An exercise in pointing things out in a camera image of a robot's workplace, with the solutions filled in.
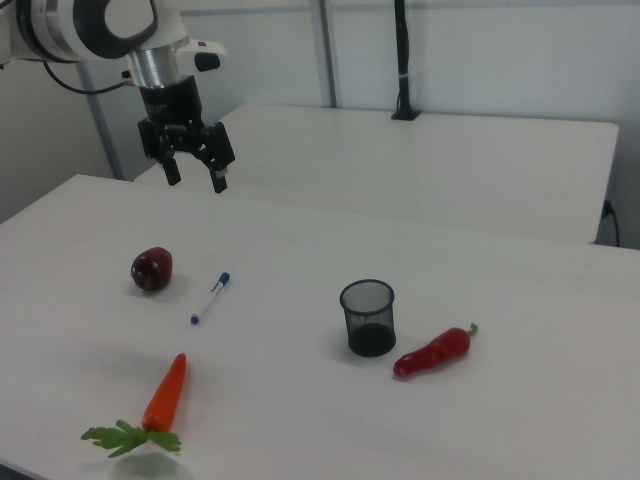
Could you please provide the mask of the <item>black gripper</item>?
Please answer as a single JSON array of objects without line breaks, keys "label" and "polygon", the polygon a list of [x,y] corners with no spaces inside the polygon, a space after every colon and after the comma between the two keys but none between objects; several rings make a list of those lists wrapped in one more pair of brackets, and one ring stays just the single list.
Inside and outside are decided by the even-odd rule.
[{"label": "black gripper", "polygon": [[140,87],[139,91],[147,113],[138,123],[146,157],[154,159],[168,184],[175,186],[181,181],[175,151],[196,151],[196,157],[209,170],[213,191],[222,193],[227,188],[226,174],[235,154],[222,122],[204,127],[195,78],[189,76],[163,88]]}]

